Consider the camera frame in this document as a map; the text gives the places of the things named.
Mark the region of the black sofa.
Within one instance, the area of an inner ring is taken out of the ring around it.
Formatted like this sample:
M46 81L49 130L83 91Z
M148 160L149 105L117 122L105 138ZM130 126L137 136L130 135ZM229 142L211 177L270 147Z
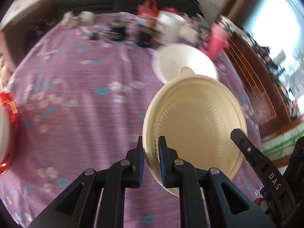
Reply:
M56 16L61 19L63 15L72 11L75 14L81 11L90 11L95 14L128 12L137 14L138 5L146 0L58 0L56 3ZM179 12L194 16L203 15L200 3L197 0L154 0L159 9L174 8Z

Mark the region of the white work gloves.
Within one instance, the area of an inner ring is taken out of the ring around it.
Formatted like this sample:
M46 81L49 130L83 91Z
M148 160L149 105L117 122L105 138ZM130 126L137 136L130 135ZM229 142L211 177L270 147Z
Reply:
M94 13L89 11L82 11L79 15L75 15L72 11L69 11L63 15L60 24L67 27L68 29L72 29L79 26L80 24L92 25L94 23L94 18Z

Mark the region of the red plastic bag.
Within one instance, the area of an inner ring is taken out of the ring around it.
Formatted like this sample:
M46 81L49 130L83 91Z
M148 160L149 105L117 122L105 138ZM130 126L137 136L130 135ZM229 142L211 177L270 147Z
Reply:
M155 0L146 0L142 5L137 6L137 15L143 17L156 18L161 11L167 11L174 14L178 14L178 11L173 7L158 8L158 4Z

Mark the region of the purple floral tablecloth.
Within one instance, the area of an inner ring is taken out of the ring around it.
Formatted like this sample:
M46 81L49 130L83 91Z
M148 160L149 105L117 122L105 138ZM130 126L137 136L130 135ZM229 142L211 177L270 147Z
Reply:
M19 114L17 140L1 200L28 227L87 168L102 170L125 157L142 134L146 110L162 87L151 67L152 49L107 36L113 19L93 25L56 25L27 54L10 78Z

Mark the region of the white plastic jar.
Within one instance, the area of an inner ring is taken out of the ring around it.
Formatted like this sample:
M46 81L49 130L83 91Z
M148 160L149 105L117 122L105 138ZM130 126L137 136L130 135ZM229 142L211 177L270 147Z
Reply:
M177 42L179 31L185 23L186 20L178 14L160 11L156 23L159 42L163 45Z

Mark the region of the black round device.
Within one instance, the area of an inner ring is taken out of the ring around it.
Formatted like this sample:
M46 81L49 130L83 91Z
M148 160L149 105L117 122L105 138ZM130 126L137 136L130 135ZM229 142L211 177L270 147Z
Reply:
M123 41L126 36L127 23L121 20L113 20L110 24L108 36L113 41Z

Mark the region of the large red glass plate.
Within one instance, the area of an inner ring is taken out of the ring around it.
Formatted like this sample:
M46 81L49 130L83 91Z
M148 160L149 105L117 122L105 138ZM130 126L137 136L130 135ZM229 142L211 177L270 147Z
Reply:
M14 93L12 91L1 92L1 175L8 170L12 160L18 123L19 114Z

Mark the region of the large white foam bowl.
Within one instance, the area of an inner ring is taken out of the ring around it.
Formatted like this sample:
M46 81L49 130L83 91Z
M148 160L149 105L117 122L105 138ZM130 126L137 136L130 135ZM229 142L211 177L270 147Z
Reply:
M0 162L3 161L9 147L11 122L7 110L1 107L0 111Z

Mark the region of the beige plastic bowl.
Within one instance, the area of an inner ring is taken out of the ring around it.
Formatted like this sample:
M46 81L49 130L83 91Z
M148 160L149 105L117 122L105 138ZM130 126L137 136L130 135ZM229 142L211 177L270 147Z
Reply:
M230 138L233 129L247 133L239 102L219 81L182 67L151 101L143 125L143 148L153 178L162 184L158 138L194 167L216 167L230 180L244 155Z

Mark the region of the dark jar with cork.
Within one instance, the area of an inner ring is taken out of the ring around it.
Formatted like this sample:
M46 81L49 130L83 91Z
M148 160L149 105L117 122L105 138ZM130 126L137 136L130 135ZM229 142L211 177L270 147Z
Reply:
M137 38L137 46L142 48L151 47L151 42L155 34L155 28L145 24L138 25L139 32Z

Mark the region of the pink water bottle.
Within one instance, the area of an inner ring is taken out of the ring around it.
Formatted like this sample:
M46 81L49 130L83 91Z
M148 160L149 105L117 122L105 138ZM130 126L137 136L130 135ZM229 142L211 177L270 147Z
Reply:
M234 24L227 17L220 15L211 25L210 33L198 48L212 61L219 53L229 47L228 40L234 33Z

